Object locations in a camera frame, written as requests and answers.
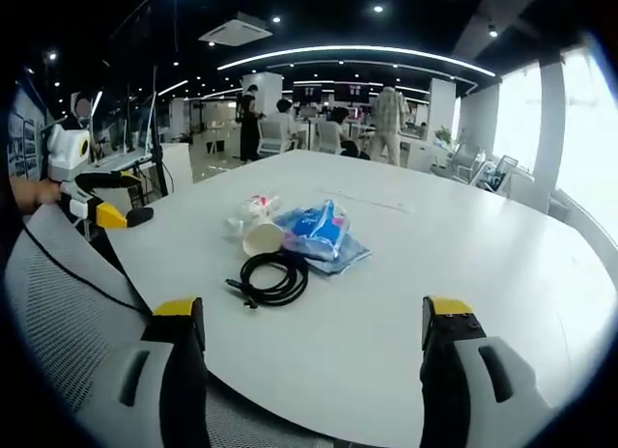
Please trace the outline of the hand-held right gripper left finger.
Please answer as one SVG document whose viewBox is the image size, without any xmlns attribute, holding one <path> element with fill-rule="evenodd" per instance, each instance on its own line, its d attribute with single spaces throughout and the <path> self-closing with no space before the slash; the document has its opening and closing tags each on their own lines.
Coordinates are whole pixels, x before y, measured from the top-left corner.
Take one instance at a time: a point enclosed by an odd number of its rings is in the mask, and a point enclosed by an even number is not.
<svg viewBox="0 0 618 448">
<path fill-rule="evenodd" d="M 101 362 L 82 427 L 101 447 L 209 447 L 205 348 L 202 299 L 163 303 Z"/>
</svg>

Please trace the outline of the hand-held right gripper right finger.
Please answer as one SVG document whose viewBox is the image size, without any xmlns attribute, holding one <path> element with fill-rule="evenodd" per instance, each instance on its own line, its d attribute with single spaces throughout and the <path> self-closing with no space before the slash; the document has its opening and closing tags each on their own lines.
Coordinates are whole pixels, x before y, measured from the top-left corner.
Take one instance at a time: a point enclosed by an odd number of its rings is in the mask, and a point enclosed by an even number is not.
<svg viewBox="0 0 618 448">
<path fill-rule="evenodd" d="M 533 368 L 457 299 L 423 298 L 422 447 L 524 447 L 552 410 Z"/>
</svg>

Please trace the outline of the person's left hand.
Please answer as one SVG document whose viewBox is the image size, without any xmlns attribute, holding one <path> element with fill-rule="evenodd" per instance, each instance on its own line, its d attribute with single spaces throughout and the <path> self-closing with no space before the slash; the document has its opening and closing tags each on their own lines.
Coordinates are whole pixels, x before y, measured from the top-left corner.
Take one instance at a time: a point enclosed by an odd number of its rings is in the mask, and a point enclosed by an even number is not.
<svg viewBox="0 0 618 448">
<path fill-rule="evenodd" d="M 29 181 L 22 177 L 10 177 L 14 198 L 24 213 L 35 211 L 41 205 L 51 205 L 61 200 L 61 189 L 57 182 L 43 180 Z"/>
</svg>

